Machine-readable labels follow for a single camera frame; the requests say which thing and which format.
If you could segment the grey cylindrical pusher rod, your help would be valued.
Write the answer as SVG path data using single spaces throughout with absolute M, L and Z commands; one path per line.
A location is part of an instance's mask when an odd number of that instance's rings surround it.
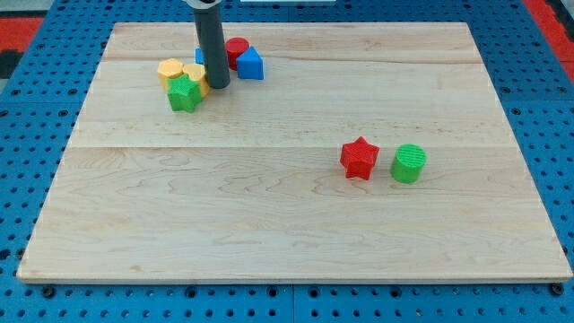
M 230 84 L 230 71 L 220 4 L 192 3 L 192 10 L 208 84 L 223 89 Z

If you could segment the silver rod mount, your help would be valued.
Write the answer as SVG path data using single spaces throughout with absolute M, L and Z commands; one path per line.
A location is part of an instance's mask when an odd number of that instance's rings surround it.
M 222 0 L 182 0 L 193 9 L 210 9 L 219 5 Z

